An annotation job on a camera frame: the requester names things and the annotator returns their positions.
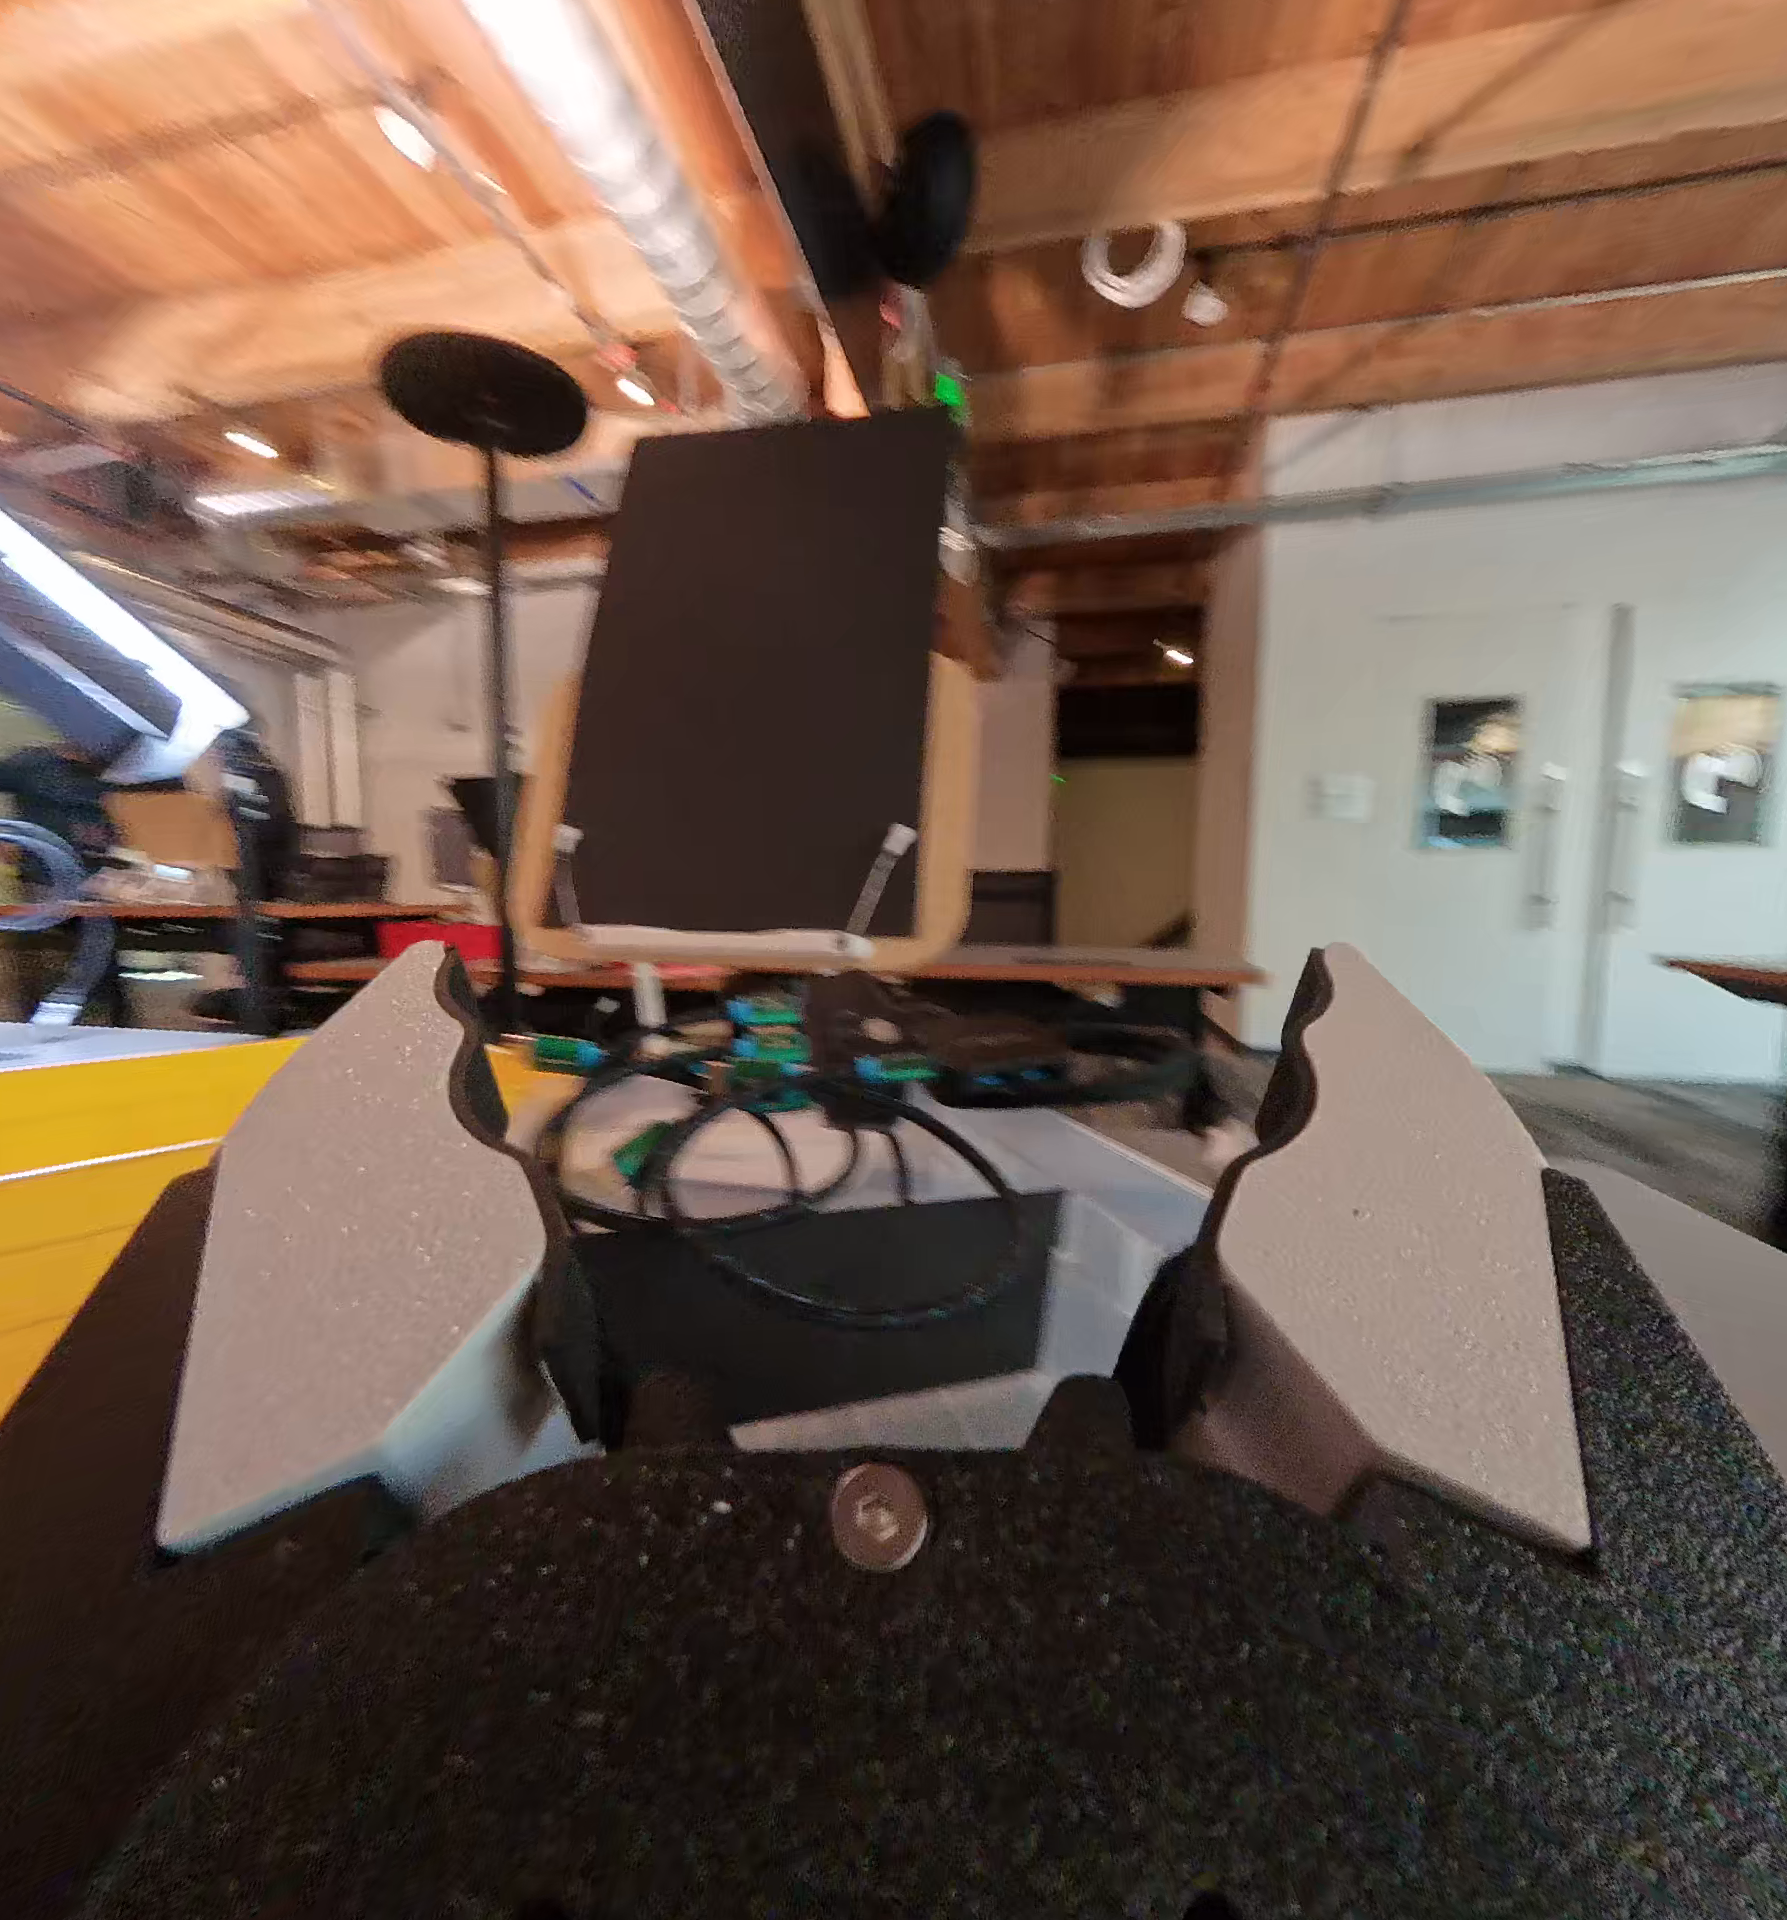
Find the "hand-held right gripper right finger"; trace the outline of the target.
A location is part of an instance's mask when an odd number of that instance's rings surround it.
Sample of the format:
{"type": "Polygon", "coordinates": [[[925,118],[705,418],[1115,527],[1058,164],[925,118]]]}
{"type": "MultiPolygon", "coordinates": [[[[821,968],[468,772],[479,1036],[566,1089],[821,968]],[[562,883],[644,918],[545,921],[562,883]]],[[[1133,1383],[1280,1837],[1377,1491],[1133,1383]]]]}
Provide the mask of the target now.
{"type": "Polygon", "coordinates": [[[1315,949],[1255,1147],[1122,1347],[1145,1446],[1315,1517],[1374,1484],[1594,1543],[1546,1162],[1358,949],[1315,949]]]}

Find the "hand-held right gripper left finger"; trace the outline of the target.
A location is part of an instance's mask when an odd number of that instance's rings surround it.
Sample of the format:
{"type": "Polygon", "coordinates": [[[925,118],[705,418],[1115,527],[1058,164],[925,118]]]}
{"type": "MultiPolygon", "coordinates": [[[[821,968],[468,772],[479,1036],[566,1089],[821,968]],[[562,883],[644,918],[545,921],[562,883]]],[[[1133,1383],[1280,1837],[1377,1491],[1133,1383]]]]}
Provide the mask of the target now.
{"type": "Polygon", "coordinates": [[[591,1356],[542,1356],[551,1284],[591,1293],[506,1138],[458,956],[419,943],[233,1120],[160,1478],[155,1544],[208,1553],[360,1484],[417,1520],[594,1458],[591,1356]]]}

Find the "yellow plastic bin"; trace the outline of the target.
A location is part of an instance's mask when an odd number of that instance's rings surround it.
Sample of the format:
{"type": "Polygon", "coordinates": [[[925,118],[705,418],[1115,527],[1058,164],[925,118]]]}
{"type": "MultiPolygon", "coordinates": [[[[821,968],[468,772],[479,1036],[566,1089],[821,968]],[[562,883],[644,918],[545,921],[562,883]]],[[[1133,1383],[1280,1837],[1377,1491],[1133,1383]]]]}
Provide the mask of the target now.
{"type": "Polygon", "coordinates": [[[155,1543],[210,1164],[307,1040],[0,1023],[0,1509],[20,1525],[44,1497],[89,1514],[111,1495],[155,1543]]]}

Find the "black HDMI switch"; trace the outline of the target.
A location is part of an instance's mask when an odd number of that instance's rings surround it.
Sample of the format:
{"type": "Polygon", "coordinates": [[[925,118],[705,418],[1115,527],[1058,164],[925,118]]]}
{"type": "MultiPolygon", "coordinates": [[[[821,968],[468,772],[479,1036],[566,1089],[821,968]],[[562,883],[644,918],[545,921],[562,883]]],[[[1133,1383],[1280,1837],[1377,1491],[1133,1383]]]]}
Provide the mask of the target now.
{"type": "Polygon", "coordinates": [[[960,1070],[1056,1059],[1072,1050],[1058,1032],[1015,1013],[964,1013],[869,974],[816,976],[803,990],[804,1034],[816,1077],[850,1095],[877,1093],[850,1081],[858,1056],[921,1054],[960,1070]]]}

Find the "white double door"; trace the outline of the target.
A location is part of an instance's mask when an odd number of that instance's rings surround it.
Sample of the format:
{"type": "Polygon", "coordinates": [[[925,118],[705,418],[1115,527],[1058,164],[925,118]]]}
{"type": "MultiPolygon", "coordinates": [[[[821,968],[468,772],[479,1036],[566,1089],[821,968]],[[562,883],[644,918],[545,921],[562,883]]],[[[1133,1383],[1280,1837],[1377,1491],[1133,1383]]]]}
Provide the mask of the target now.
{"type": "Polygon", "coordinates": [[[1787,1017],[1674,959],[1787,959],[1787,635],[1693,596],[1393,596],[1360,949],[1483,1070],[1777,1083],[1787,1017]]]}

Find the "bright lamp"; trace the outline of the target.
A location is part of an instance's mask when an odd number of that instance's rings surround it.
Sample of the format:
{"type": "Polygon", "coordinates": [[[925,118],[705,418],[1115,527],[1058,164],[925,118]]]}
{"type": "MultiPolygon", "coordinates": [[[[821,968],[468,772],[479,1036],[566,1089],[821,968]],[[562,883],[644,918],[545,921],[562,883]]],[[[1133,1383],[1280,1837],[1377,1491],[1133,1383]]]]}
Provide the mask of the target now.
{"type": "Polygon", "coordinates": [[[0,509],[0,691],[118,783],[171,783],[252,728],[233,689],[0,509]]]}

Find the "white framed black board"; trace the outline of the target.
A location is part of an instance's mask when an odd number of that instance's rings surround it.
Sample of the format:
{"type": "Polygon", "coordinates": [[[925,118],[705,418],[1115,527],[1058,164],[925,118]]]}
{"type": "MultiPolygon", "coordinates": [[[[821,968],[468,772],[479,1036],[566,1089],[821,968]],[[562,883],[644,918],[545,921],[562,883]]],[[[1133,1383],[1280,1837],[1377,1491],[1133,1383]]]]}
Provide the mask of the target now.
{"type": "Polygon", "coordinates": [[[934,649],[943,408],[648,438],[511,870],[558,963],[914,974],[969,913],[977,687],[934,649]]]}

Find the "black tripod pole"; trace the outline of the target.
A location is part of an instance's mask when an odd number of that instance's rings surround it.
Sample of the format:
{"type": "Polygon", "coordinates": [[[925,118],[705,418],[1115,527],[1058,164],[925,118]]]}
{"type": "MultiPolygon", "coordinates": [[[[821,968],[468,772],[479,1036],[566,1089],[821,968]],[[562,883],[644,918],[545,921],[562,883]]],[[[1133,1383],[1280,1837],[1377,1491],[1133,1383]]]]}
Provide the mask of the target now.
{"type": "Polygon", "coordinates": [[[534,349],[468,330],[417,330],[391,343],[379,368],[397,418],[441,444],[479,460],[485,578],[485,714],[493,759],[493,861],[497,974],[490,1011],[497,1032],[518,1032],[521,963],[511,914],[511,863],[518,828],[518,768],[511,689],[511,462],[548,460],[580,444],[590,425],[581,386],[534,349]]]}

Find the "black round disc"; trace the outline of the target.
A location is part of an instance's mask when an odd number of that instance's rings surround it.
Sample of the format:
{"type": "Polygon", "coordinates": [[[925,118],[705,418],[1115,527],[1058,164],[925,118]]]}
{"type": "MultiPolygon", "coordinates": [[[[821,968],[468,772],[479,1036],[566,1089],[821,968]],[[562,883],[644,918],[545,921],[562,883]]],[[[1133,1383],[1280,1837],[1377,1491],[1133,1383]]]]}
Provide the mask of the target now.
{"type": "Polygon", "coordinates": [[[977,174],[976,127],[943,110],[903,131],[877,197],[864,198],[832,154],[812,149],[789,156],[778,194],[816,289],[832,303],[933,287],[967,244],[977,174]]]}

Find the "silver ventilation duct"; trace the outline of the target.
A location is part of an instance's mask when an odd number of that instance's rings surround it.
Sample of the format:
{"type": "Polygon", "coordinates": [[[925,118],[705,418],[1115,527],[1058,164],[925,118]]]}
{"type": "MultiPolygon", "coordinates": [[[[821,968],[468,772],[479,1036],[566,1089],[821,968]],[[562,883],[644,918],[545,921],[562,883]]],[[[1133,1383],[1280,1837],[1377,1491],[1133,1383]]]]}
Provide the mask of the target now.
{"type": "Polygon", "coordinates": [[[737,283],[705,202],[590,6],[472,3],[469,13],[650,273],[732,418],[808,418],[803,372],[763,343],[763,307],[737,283]]]}

